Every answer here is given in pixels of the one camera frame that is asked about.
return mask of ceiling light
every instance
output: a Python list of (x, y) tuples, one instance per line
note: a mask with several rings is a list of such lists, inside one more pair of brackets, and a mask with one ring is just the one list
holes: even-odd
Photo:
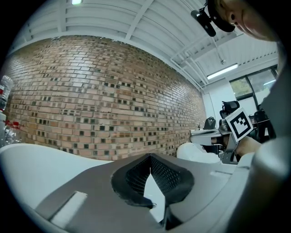
[(238, 67), (238, 64), (235, 63), (235, 64), (233, 64), (233, 65), (231, 65), (231, 66), (229, 66), (227, 68), (224, 68), (224, 69), (222, 69), (220, 71), (217, 71), (217, 72), (213, 73), (212, 75), (208, 75), (207, 76), (207, 79), (211, 79), (211, 78), (214, 78), (216, 76), (222, 75), (222, 74), (224, 74), (224, 73), (226, 73), (228, 71), (231, 71), (233, 69), (236, 69), (237, 67)]
[(82, 0), (72, 0), (73, 5), (80, 4), (81, 2), (82, 2)]
[(275, 82), (276, 81), (276, 79), (275, 80), (272, 80), (272, 81), (269, 81), (269, 82), (266, 82), (264, 85), (268, 85), (269, 83), (273, 83), (273, 82)]

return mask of ceiling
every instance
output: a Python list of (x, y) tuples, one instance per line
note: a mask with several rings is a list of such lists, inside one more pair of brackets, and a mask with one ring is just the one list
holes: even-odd
[[(215, 25), (210, 38), (191, 17), (205, 0), (48, 0), (16, 37), (9, 53), (33, 42), (62, 35), (94, 35), (131, 44), (160, 58), (200, 91), (277, 64), (275, 43), (252, 39)], [(227, 66), (239, 67), (211, 80), (206, 76)]]

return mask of bottle label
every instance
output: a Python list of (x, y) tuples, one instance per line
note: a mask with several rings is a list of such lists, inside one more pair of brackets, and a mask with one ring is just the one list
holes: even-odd
[(4, 86), (0, 85), (0, 95), (3, 94), (4, 88), (5, 88)]

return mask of white slot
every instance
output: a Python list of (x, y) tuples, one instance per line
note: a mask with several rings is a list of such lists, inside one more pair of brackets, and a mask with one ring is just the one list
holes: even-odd
[(83, 205), (86, 198), (86, 193), (75, 192), (74, 195), (67, 201), (66, 204), (64, 204), (64, 206), (56, 213), (50, 222), (64, 229)]

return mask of fluorescent tube light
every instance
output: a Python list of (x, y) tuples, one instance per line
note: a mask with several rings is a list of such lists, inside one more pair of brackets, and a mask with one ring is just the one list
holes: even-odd
[(81, 2), (82, 2), (82, 0), (72, 0), (73, 5), (80, 4)]
[(222, 74), (224, 74), (224, 73), (226, 73), (228, 71), (236, 69), (237, 67), (238, 67), (238, 64), (235, 63), (235, 64), (233, 64), (233, 65), (231, 65), (231, 66), (229, 66), (227, 68), (224, 68), (224, 69), (222, 69), (220, 71), (217, 71), (217, 72), (213, 73), (212, 75), (208, 75), (207, 79), (211, 79), (211, 78), (214, 78), (216, 76), (222, 75)]
[(273, 82), (275, 82), (276, 81), (276, 79), (275, 80), (272, 80), (272, 81), (269, 81), (269, 82), (266, 82), (264, 85), (268, 85), (269, 83), (273, 83)]

